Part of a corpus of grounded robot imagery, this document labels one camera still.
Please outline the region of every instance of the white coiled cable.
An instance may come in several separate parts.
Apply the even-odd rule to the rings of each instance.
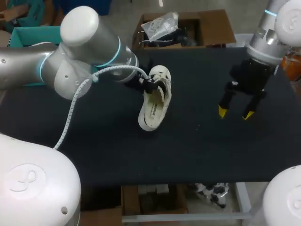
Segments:
[[[73,115],[73,110],[74,110],[74,107],[75,107],[75,104],[76,104],[76,101],[77,101],[77,98],[81,92],[81,90],[83,89],[83,87],[92,79],[94,82],[97,82],[98,81],[98,76],[100,74],[103,74],[105,72],[109,72],[109,71],[113,71],[113,70],[117,70],[117,69],[132,69],[132,70],[137,70],[141,73],[141,75],[143,76],[144,79],[148,80],[149,77],[148,75],[145,73],[144,70],[142,70],[141,68],[139,67],[136,67],[136,66],[129,66],[129,65],[117,65],[117,66],[111,66],[111,67],[106,67],[104,69],[101,69],[97,72],[95,72],[94,74],[92,74],[91,78],[88,78],[86,80],[84,80],[80,86],[77,88],[74,96],[73,96],[73,99],[72,99],[72,102],[71,102],[71,105],[70,105],[70,109],[69,109],[69,112],[68,112],[68,116],[67,116],[67,120],[66,120],[66,123],[65,123],[65,127],[63,129],[63,132],[61,134],[61,137],[60,139],[58,140],[57,144],[55,145],[54,149],[58,149],[60,147],[60,145],[62,144],[62,142],[64,141],[65,139],[65,136],[67,134],[67,131],[68,131],[68,128],[69,128],[69,125],[70,125],[70,122],[71,122],[71,117]]]

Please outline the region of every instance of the teal box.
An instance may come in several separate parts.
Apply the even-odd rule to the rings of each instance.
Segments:
[[[11,34],[9,47],[22,48],[40,42],[51,42],[59,45],[62,42],[60,26],[16,27]],[[96,71],[97,68],[92,66],[91,73]],[[44,83],[30,84],[30,86],[32,85],[44,85]]]

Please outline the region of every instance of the black tablecloth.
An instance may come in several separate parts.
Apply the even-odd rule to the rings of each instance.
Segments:
[[[140,129],[142,95],[103,79],[78,100],[60,151],[71,159],[84,185],[269,181],[301,164],[301,108],[281,70],[266,86],[268,96],[247,121],[250,97],[237,95],[221,120],[218,102],[244,48],[137,52],[169,68],[172,101],[154,132]],[[10,90],[0,105],[0,131],[53,147],[70,101],[47,87]]]

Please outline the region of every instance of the shoe insole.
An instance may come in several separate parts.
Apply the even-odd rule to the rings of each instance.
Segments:
[[[150,127],[158,127],[163,113],[163,91],[161,88],[154,90],[150,94],[149,101],[145,109],[145,123]]]

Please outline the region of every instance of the floor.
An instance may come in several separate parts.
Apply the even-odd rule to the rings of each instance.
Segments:
[[[190,12],[214,9],[225,9],[232,25],[234,33],[253,33],[259,23],[262,12],[267,6],[268,0],[162,0],[163,6],[159,6],[158,0],[112,0],[110,14],[102,19],[120,36],[122,41],[131,46],[132,35],[138,20],[143,13],[158,12]],[[247,190],[251,204],[255,202],[263,191],[266,183],[247,183]],[[198,200],[189,201],[190,213],[214,213],[220,212],[216,208],[202,204]],[[229,195],[228,205],[223,212],[238,211],[238,203],[233,192]],[[161,226],[240,226],[241,222],[232,221],[201,221],[162,223]]]

